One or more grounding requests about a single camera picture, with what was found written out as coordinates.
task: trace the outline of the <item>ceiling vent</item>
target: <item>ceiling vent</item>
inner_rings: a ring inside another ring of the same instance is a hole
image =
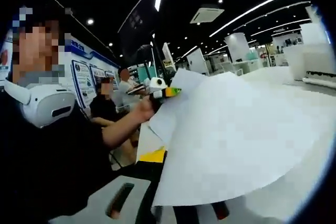
[[[217,9],[217,8],[200,8],[193,17],[193,19],[191,20],[190,24],[212,22],[220,14],[222,14],[223,11],[224,11],[223,9]]]

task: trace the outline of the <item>white vr headset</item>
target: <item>white vr headset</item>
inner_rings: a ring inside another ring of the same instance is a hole
[[[58,84],[41,84],[32,88],[5,80],[5,91],[20,102],[24,118],[42,128],[69,116],[75,105],[75,95]]]

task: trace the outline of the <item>black ceiling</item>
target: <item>black ceiling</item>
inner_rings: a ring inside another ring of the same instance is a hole
[[[86,23],[88,18],[93,18],[95,20],[94,25],[88,26],[88,29],[106,46],[112,42],[114,45],[111,49],[116,56],[121,54],[117,31],[138,0],[58,1],[65,7],[71,8],[74,16],[83,24]],[[228,33],[232,33],[235,28],[244,23],[268,12],[272,12],[275,9],[308,0],[276,0],[246,15],[212,38],[209,38],[210,34],[221,28],[224,24],[266,0],[223,0],[222,4],[218,4],[217,1],[218,0],[162,0],[160,8],[161,23],[155,33],[159,44],[169,42],[170,50],[174,53],[174,58],[184,55],[194,46],[200,46],[203,53],[209,53],[212,51],[212,48],[219,48],[220,44],[223,44],[223,40]],[[196,11],[204,4],[219,5],[225,11],[212,23],[202,23],[199,26],[190,24]],[[251,37],[251,35],[284,23],[309,18],[305,11],[305,7],[308,5],[310,4],[305,3],[285,8],[267,17],[260,18],[236,32],[244,32],[248,41],[256,39],[260,44],[270,42],[271,34],[274,33],[273,30],[255,37]],[[299,24],[301,23],[292,24],[285,28],[289,30],[299,28]],[[83,29],[81,31],[73,31],[73,36],[83,42],[85,41],[88,46],[99,51],[97,48],[99,43],[94,41],[96,39]]]

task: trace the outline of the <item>seated person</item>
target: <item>seated person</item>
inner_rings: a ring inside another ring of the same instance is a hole
[[[20,21],[13,30],[10,82],[21,87],[51,79],[55,83],[68,18],[63,8],[35,6],[33,14]],[[154,115],[151,102],[144,98],[102,130],[86,120],[75,104],[68,117],[39,128],[24,117],[23,105],[6,91],[0,92],[0,106],[2,217],[10,223],[47,223],[82,210],[91,194],[134,168],[112,171],[108,153]]]
[[[90,104],[91,121],[103,127],[112,125],[121,119],[125,114],[118,114],[115,110],[116,105],[112,101],[110,94],[113,91],[113,82],[110,78],[102,78],[97,84],[97,96]],[[120,147],[122,152],[127,156],[128,160],[133,164],[137,160],[136,150],[133,145],[137,145],[139,141],[138,132],[134,133],[130,139],[127,139]]]
[[[119,83],[119,91],[122,94],[122,102],[124,105],[129,105],[132,109],[140,101],[140,95],[147,95],[147,92],[145,90],[139,90],[134,94],[127,94],[139,84],[130,79],[130,72],[127,68],[120,68],[118,75],[121,80]]]

